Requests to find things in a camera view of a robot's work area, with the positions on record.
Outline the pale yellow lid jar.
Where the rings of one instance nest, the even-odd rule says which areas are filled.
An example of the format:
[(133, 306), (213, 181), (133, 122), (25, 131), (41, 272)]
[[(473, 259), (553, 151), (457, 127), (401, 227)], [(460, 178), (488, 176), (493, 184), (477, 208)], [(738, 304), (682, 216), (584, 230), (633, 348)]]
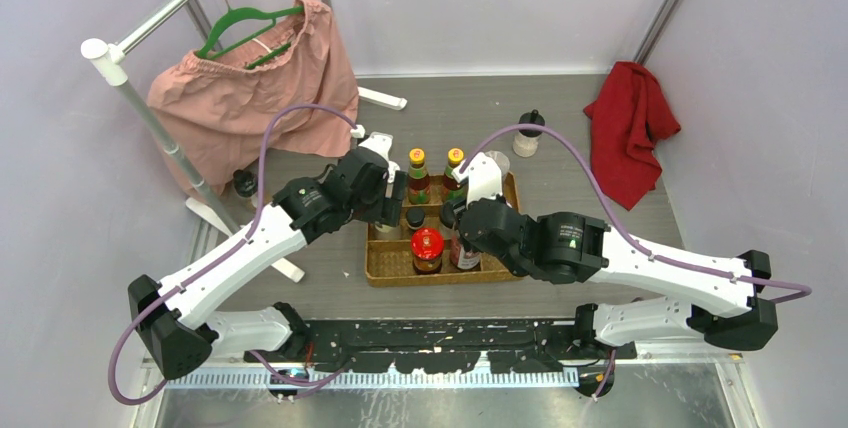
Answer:
[(400, 226), (390, 226), (386, 224), (375, 223), (373, 225), (374, 238), (376, 240), (394, 241), (400, 240), (403, 237), (402, 228)]

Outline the yellow cap sauce bottle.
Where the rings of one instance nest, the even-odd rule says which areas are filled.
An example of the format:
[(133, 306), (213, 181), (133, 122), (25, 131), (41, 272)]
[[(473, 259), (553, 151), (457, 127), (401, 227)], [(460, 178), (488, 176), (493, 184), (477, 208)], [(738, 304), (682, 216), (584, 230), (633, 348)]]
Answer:
[(447, 163), (443, 174), (443, 200), (448, 201), (465, 196), (465, 187), (456, 179), (454, 170), (464, 161), (465, 154), (460, 148), (451, 148), (447, 153)]
[(426, 165), (426, 154), (421, 148), (413, 148), (408, 155), (407, 199), (413, 205), (431, 201), (431, 181)]

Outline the clear vinegar bottle red label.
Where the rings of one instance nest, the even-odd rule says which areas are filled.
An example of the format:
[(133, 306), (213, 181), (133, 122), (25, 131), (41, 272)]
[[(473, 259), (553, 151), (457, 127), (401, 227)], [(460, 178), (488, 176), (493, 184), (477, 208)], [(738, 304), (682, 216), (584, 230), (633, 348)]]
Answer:
[(466, 250), (462, 242), (458, 239), (451, 241), (449, 260), (460, 272), (478, 270), (480, 268), (481, 257), (480, 252)]

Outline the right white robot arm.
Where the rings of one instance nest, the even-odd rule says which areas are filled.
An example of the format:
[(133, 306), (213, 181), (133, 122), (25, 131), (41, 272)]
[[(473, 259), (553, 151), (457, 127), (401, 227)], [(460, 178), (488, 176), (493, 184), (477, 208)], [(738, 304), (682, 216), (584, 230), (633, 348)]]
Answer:
[(689, 263), (706, 256), (635, 239), (605, 221), (573, 212), (536, 219), (510, 206), (496, 162), (479, 153), (454, 177), (467, 196), (455, 213), (461, 244), (500, 261), (516, 277), (551, 284), (610, 283), (655, 293), (627, 304), (589, 303), (575, 313), (573, 348), (596, 357), (631, 342), (666, 338), (701, 339), (735, 351), (762, 349), (776, 334), (773, 302), (744, 282), (770, 274), (766, 254), (750, 250), (739, 258), (717, 258), (729, 278), (674, 266), (669, 256)]

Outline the woven divided tray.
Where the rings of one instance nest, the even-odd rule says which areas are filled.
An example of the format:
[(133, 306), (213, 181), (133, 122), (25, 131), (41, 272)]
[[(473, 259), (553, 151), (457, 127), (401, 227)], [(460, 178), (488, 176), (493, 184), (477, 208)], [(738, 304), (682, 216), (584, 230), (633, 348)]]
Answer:
[[(382, 239), (384, 233), (373, 226), (367, 228), (365, 274), (372, 287), (427, 286), (446, 284), (489, 283), (519, 281), (495, 257), (483, 254), (474, 270), (460, 270), (450, 258), (452, 238), (445, 238), (441, 271), (435, 274), (417, 274), (413, 268), (413, 252), (410, 239), (412, 231), (406, 220), (406, 212), (420, 208), (425, 215), (423, 227), (440, 231), (440, 210), (443, 204), (443, 175), (430, 175), (431, 200), (427, 204), (413, 205), (403, 200), (399, 228), (399, 239)], [(513, 173), (508, 173), (503, 183), (503, 195), (514, 208), (522, 211)]]

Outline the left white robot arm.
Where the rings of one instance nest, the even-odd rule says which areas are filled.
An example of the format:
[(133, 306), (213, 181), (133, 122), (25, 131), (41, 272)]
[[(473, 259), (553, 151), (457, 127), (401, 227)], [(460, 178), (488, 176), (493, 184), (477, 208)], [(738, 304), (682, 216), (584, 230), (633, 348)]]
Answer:
[(160, 281), (142, 275), (130, 283), (135, 331), (163, 377), (175, 380), (212, 355), (249, 350), (300, 358), (307, 335), (282, 304), (252, 312), (219, 311), (248, 281), (280, 259), (351, 221), (396, 225), (405, 174), (390, 161), (392, 136), (373, 132), (319, 177), (289, 181), (258, 214), (198, 261)]

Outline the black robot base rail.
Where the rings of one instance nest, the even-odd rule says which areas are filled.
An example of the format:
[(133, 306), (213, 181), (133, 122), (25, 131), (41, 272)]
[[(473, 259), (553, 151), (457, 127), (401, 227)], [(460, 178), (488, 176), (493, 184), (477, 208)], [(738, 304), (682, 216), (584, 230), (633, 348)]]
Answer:
[(294, 363), (319, 372), (465, 375), (479, 364), (501, 378), (565, 374), (574, 369), (585, 395), (599, 386), (611, 355), (632, 360), (636, 345), (617, 349), (590, 340), (581, 325), (555, 319), (310, 320), (283, 347), (254, 350), (247, 362)]

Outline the small black cap bottle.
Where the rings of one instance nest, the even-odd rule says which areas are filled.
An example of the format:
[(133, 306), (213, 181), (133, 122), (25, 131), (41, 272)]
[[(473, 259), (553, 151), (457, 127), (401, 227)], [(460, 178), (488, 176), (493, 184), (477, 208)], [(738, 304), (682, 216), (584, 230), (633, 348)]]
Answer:
[(405, 214), (405, 221), (412, 232), (415, 232), (424, 227), (426, 221), (425, 211), (418, 206), (408, 208)]

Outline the red lid sauce jar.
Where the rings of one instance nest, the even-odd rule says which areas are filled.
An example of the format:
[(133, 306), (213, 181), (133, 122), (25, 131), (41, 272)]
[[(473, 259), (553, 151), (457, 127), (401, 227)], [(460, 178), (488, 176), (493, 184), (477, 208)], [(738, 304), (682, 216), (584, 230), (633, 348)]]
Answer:
[(437, 229), (421, 228), (410, 239), (413, 270), (419, 275), (439, 273), (445, 240)]

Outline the silver lid tall glass jar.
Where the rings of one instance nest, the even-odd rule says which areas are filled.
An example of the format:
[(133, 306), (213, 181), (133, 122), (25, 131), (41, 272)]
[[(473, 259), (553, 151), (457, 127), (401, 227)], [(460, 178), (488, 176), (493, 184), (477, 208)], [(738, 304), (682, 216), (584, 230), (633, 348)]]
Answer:
[(501, 172), (501, 180), (504, 181), (510, 171), (511, 165), (508, 156), (505, 155), (503, 152), (497, 150), (487, 151), (485, 155), (494, 161), (494, 163)]

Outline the red cloth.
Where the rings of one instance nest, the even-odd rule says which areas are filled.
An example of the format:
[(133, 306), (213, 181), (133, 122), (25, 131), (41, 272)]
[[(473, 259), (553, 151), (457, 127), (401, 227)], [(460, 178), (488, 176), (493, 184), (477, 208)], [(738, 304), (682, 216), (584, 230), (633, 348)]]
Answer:
[(657, 144), (681, 130), (658, 79), (638, 63), (618, 61), (584, 114), (590, 119), (590, 166), (601, 190), (633, 209), (662, 175)]

